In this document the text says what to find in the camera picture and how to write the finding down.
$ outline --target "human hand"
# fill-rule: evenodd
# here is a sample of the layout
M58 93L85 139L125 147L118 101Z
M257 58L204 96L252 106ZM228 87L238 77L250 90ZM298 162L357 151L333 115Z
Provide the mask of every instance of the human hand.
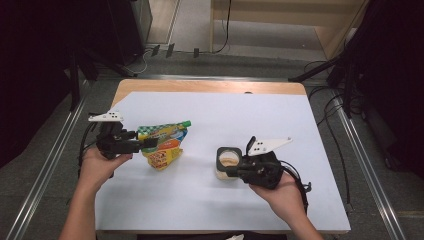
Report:
M249 185L250 188L267 201L278 217L290 224L295 218L306 216L300 191L295 180L288 173L283 173L280 182L273 190Z
M132 154L122 154L115 159L105 158L98 148L90 148L83 156L78 187L97 192L113 174L113 171L132 158Z

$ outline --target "hand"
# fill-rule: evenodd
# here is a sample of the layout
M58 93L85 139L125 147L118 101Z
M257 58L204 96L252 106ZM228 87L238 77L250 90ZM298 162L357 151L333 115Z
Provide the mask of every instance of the hand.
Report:
M277 187L273 190L249 185L250 188L269 203L271 209L281 219L290 224L299 216L306 215L300 191L292 176L283 173Z
M109 160L100 153L99 149L88 149L83 156L78 186L97 192L113 171L131 158L132 154L122 154Z
M288 173L283 173L274 190L254 185L250 185L250 188L269 203L275 214L290 226L298 239L323 239L306 216L300 191Z

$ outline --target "cable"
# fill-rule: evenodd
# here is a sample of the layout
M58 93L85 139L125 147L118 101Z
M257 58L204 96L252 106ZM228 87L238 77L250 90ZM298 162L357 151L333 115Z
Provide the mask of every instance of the cable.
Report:
M91 147L93 144L97 143L99 140L94 140L94 141L90 142L89 144L86 144L86 145L85 145L85 147L84 147L84 149L83 149L83 152L84 152L87 148Z
M143 70L141 70L140 72L134 72L133 70L131 70L131 69L129 69L129 68L127 68L126 66L122 66L123 68L125 68L126 70L128 70L129 72L131 72L132 74L140 74L140 73L143 73L144 71L146 71L146 69L147 69L147 61L146 61L146 54L147 53L149 53L149 52L152 52L153 50L147 50L147 51L145 51L144 53L143 53L143 62L144 62L144 64L145 64L145 66L144 66L144 69Z
M225 34L226 35L225 42L224 42L224 45L221 47L221 49L219 49L218 51L212 52L214 54L220 53L225 48L225 46L227 46L227 43L228 43L228 36L229 36L228 29L229 29L229 26L230 26L231 2L232 2L232 0L230 0L230 2L228 4L227 31L226 31L226 34Z
M348 176L347 176L345 160L344 160L344 157L343 157L342 151L341 151L341 149L340 149L339 142L337 141L337 138L336 138L336 136L334 135L333 128L330 126L330 123L329 123L329 121L328 121L328 116L327 116L327 114L328 114L328 112L327 112L327 107L330 105L330 103L331 103L334 99L336 99L336 98L340 97L341 95L343 95L343 94L338 94L338 95L334 96L334 97L333 97L333 98L331 98L331 99L330 99L330 101L328 101L328 103L325 105L325 108L324 108L324 119L325 119L325 122L326 122L326 124L327 124L327 127L328 127L328 129L329 129L329 131L330 131L330 134L331 134L331 136L332 136L332 138L333 138L334 142L336 143L336 147L337 147L337 150L338 150L338 152L339 152L339 156L340 156L340 160L341 160L342 168L343 168L343 175L344 175L344 178L345 178L345 184L346 184L346 204L350 205L350 188L349 188L349 178L348 178Z
M84 131L84 135L82 136L82 140L81 140L81 144L80 144L80 151L79 151L79 155L78 155L78 166L80 168L82 166L82 155L83 155L84 150L85 150L85 148L84 148L85 139L87 138L87 135L88 135L88 132L90 131L90 129L91 129L91 131L93 131L94 128L96 127L96 125L97 124L95 122L90 122L88 124L87 128Z
M321 123L322 122L324 122L325 121L325 119L326 118L329 118L329 117L331 117L331 116L333 116L335 113L337 113L337 111L340 109L340 108L342 108L343 107L343 104L338 104L338 105L335 105L335 106L333 106L328 112L331 112L333 109L335 109L335 108L337 108L333 113L331 113L330 115L327 115L327 116L324 116L322 119L321 119L321 121L319 121L318 123L317 123L317 127L319 127L319 125L321 125Z
M226 35L228 35L228 28L227 28L227 29L225 29L225 26L224 26L224 19L222 19L222 20L221 20L221 26L222 26L222 30L224 30L225 34L226 34ZM227 51L227 53L228 53L228 52L230 52L230 50L231 50L231 45L230 45L230 43L227 43L227 45L228 45L228 51Z
M329 87L329 86L319 86L319 87L315 87L314 89L312 89L312 91L309 93L308 100L311 101L311 98L315 93L322 91L324 89L336 89L336 90L344 91L343 88L333 88L333 87Z
M295 168L295 167L293 167L293 165L291 165L290 163L288 163L288 162L286 162L286 161L283 161L283 160L278 160L278 161L280 161L280 162L282 162L282 163L284 163L284 164L287 164L287 165L289 165L291 168L293 168L293 170L296 172L296 174L297 174L297 177L300 179L300 174L299 174L299 172L297 171L297 169Z
M314 64L314 63L326 63L327 61L312 61L312 62L309 62L308 64L306 64L304 67L303 67L303 73L306 73L306 68L309 66L309 65L311 65L311 64ZM328 71L328 68L326 69L326 72L327 72L327 74L328 75L330 75L330 72Z

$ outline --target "yellow package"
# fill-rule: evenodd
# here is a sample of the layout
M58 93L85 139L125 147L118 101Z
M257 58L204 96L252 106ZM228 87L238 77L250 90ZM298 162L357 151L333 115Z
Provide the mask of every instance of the yellow package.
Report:
M139 140L158 139L157 147L142 149L142 154L147 158L147 162L157 170L168 167L182 154L183 150L180 145L187 135L189 126L191 126L190 121L158 126L140 126L138 128Z

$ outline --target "black equipment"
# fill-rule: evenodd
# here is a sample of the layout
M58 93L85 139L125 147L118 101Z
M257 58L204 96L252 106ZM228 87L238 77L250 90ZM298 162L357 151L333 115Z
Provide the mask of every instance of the black equipment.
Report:
M354 84L364 94L363 114L382 148L386 165L424 178L424 2L370 1L361 26L334 59L290 78L302 82L334 66L327 82L345 78L343 108L350 117Z
M120 120L122 120L122 118L116 112L90 117L90 124L85 130L80 146L80 154L78 158L79 167L82 166L84 150L94 143L102 155L107 159L114 159L118 154L138 153L143 148L157 147L157 138L148 138L140 141L137 139L137 132L123 129L123 125ZM101 122L101 125L99 134L96 136L96 141L84 146L88 132L90 130L93 131L98 122Z
M113 64L126 65L144 52L152 14L149 1L83 1L74 12L82 46Z
M253 136L247 144L246 153L249 153L255 141L256 138ZM238 155L240 161L236 166L224 166L221 163L220 156L225 151L231 151ZM249 154L242 156L241 150L238 148L221 147L217 151L216 167L218 171L225 172L228 177L238 177L244 183L267 189L275 189L281 180L281 176L286 172L295 179L306 212L308 208L306 193L312 190L311 183L308 183L305 188L297 170L286 162L283 163L289 166L281 165L282 162L277 159L273 151L254 156L249 156Z

